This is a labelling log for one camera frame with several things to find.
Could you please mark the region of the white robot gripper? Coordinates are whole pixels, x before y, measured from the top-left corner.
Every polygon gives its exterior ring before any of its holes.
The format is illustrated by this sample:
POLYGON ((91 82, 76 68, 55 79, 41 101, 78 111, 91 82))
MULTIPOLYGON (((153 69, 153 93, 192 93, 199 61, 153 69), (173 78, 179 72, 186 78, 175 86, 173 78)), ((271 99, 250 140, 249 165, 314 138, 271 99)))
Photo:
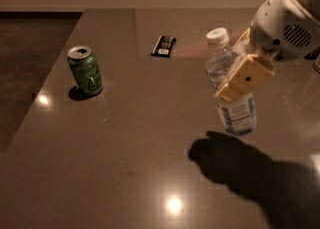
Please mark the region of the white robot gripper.
MULTIPOLYGON (((261 53, 277 53, 282 60, 309 56, 320 46, 320 23, 301 0, 266 0, 233 45, 238 54, 249 44, 261 53)), ((256 54, 238 56, 215 97, 233 103, 262 86, 275 75, 274 63, 256 54)))

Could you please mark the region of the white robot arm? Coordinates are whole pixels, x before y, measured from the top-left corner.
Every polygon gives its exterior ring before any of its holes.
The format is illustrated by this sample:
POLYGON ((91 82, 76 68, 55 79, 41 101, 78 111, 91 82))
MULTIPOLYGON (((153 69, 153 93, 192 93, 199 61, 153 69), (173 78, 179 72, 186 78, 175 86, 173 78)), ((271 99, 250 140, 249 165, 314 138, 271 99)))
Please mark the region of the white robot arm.
POLYGON ((320 45, 320 0, 266 0, 236 42, 238 58, 215 97, 233 103, 265 84, 277 61, 303 58, 320 45))

